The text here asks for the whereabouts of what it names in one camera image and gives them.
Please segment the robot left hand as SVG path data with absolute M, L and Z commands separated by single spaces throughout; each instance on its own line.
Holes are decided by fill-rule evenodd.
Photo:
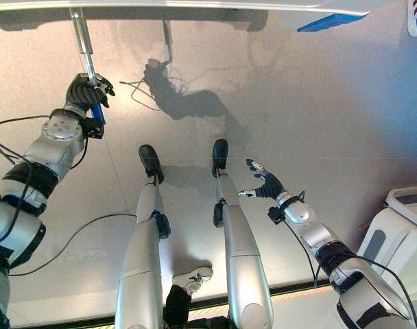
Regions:
M 108 95 L 115 96 L 115 92 L 105 77 L 96 77 L 96 84 L 92 85 L 88 75 L 79 73 L 67 89 L 64 109 L 87 112 L 97 104 L 108 108 Z

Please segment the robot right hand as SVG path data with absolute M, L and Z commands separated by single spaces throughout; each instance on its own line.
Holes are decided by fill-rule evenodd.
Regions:
M 263 180 L 263 184 L 258 188 L 239 191 L 237 193 L 239 197 L 262 197 L 276 200 L 285 191 L 280 180 L 256 160 L 246 159 L 246 165 L 249 167 L 249 170 L 254 172 L 256 178 Z

